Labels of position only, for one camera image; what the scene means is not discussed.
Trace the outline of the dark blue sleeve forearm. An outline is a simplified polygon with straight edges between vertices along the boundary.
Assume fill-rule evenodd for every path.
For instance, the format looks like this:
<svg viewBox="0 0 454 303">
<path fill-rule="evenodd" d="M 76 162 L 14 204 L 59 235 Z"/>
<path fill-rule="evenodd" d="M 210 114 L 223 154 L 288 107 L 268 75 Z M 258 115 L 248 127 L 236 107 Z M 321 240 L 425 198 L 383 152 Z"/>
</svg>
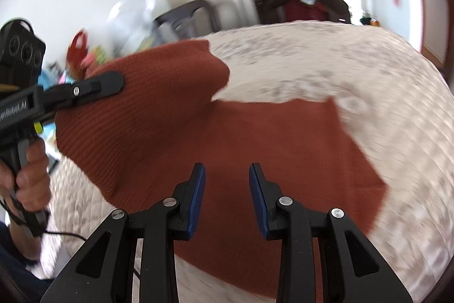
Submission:
<svg viewBox="0 0 454 303">
<path fill-rule="evenodd" d="M 27 267 L 34 264 L 16 248 L 9 228 L 1 222 L 1 302 L 41 302 L 53 280 L 33 275 Z"/>
</svg>

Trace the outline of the person's left hand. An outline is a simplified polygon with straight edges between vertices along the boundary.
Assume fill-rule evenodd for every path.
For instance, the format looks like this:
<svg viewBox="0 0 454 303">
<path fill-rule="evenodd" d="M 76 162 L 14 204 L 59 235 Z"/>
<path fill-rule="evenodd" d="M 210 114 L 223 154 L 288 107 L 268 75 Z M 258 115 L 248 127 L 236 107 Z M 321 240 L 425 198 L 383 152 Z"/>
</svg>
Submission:
<svg viewBox="0 0 454 303">
<path fill-rule="evenodd" d="M 27 212 L 39 212 L 47 207 L 52 197 L 50 177 L 47 173 L 49 158 L 45 154 L 45 143 L 37 138 L 27 149 L 28 164 L 13 175 L 10 168 L 1 162 L 1 197 L 12 212 L 19 216 L 18 210 L 11 199 L 11 192 L 15 185 L 16 198 Z"/>
</svg>

